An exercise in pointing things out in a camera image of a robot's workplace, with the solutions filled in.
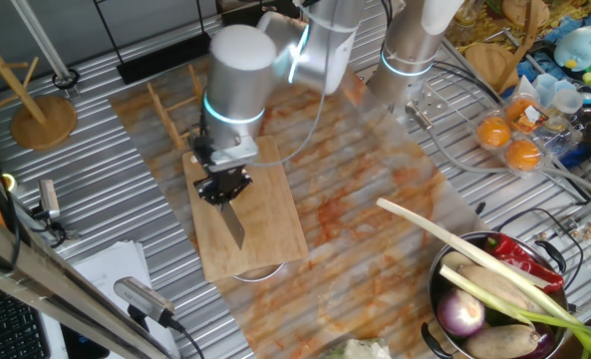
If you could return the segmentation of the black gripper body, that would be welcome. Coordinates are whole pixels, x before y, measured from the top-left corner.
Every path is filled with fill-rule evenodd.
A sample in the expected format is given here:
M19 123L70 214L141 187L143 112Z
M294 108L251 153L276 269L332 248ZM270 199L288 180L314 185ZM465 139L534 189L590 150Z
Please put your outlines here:
M238 197L252 183L245 167L233 168L217 173L209 172L204 179L193 183L199 197L215 205L218 200L229 201Z

